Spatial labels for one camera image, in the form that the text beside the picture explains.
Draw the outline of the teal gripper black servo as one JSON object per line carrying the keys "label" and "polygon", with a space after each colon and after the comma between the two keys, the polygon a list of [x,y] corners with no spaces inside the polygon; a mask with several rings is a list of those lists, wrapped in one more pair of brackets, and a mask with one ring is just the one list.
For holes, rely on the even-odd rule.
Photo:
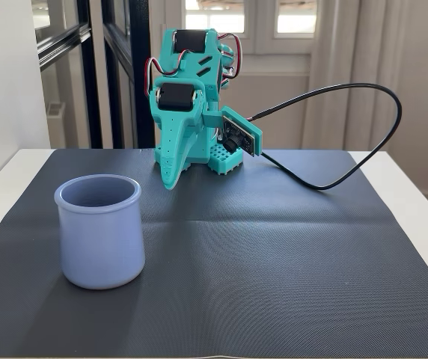
{"label": "teal gripper black servo", "polygon": [[148,92],[150,111],[161,123],[160,168],[167,190],[177,184],[186,158],[203,124],[195,125],[207,101],[207,90],[197,79],[157,78]]}

